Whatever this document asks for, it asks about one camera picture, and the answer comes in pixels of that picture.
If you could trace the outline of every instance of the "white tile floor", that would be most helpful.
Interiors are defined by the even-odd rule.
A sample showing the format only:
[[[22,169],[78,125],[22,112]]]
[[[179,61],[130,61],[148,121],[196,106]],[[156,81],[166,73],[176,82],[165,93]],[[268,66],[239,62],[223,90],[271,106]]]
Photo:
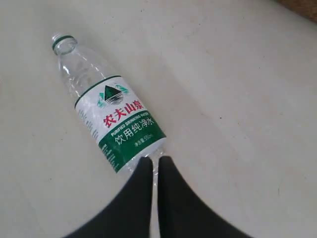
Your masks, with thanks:
[[[2,238],[65,235],[123,184],[68,101],[56,30],[125,76],[215,211],[258,238],[316,237],[317,25],[271,0],[4,0]]]

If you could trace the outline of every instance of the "bottle label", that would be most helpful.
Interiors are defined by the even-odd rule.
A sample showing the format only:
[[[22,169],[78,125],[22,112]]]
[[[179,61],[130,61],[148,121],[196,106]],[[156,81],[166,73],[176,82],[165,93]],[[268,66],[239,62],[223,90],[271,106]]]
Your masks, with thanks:
[[[146,147],[166,137],[120,76],[89,88],[75,103],[75,110],[116,172]]]

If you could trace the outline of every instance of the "clear plastic bottle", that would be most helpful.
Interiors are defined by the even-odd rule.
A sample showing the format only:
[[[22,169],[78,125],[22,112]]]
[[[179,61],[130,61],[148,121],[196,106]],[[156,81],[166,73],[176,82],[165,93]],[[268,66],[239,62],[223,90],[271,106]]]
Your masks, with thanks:
[[[55,33],[52,39],[75,110],[114,170],[127,177],[149,156],[156,178],[166,136],[144,104],[104,58],[70,35]]]

